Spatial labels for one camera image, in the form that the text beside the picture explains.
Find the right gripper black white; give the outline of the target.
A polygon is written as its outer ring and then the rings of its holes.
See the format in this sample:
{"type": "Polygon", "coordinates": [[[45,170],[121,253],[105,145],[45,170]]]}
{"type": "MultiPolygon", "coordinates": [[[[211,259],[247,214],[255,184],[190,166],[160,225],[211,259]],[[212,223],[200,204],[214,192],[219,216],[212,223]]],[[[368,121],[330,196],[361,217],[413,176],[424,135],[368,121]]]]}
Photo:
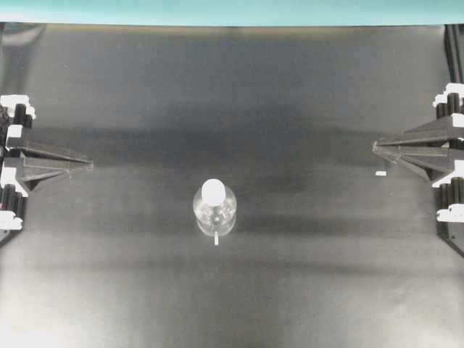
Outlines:
{"type": "Polygon", "coordinates": [[[436,95],[436,120],[373,144],[374,153],[406,167],[439,191],[440,222],[463,221],[463,84],[436,95]]]}

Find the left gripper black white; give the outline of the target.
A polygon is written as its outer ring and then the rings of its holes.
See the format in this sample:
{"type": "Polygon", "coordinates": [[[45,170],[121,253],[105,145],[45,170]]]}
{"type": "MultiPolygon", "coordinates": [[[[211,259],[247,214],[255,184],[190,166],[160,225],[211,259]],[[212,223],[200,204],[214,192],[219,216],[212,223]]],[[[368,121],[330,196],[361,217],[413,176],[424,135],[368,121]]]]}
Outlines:
{"type": "Polygon", "coordinates": [[[1,96],[2,230],[22,229],[26,191],[93,168],[91,159],[73,149],[22,139],[35,118],[28,96],[1,96]]]}

